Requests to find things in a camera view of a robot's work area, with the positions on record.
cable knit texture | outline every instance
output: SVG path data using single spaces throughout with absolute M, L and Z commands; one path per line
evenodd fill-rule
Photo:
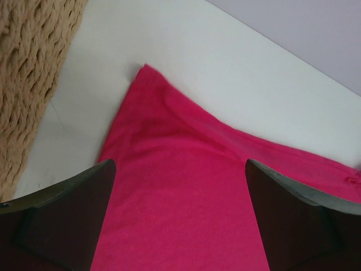
M 15 192 L 86 2 L 0 1 L 0 202 Z

lavender wall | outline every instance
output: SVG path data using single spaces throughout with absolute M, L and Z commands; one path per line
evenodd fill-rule
M 361 95 L 360 0 L 208 0 Z

white surface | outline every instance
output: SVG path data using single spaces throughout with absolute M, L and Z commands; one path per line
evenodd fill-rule
M 16 196 L 92 166 L 140 65 L 236 128 L 350 166 L 361 97 L 201 0 L 90 0 Z

knitted tan blanket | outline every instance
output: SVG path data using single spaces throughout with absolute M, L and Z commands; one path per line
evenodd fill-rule
M 87 0 L 0 0 L 0 202 L 10 200 Z

pink towel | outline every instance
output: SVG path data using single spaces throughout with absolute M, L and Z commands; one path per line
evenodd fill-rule
M 92 271 L 268 270 L 247 159 L 361 202 L 355 169 L 232 129 L 148 65 L 114 119 L 109 158 L 117 174 Z

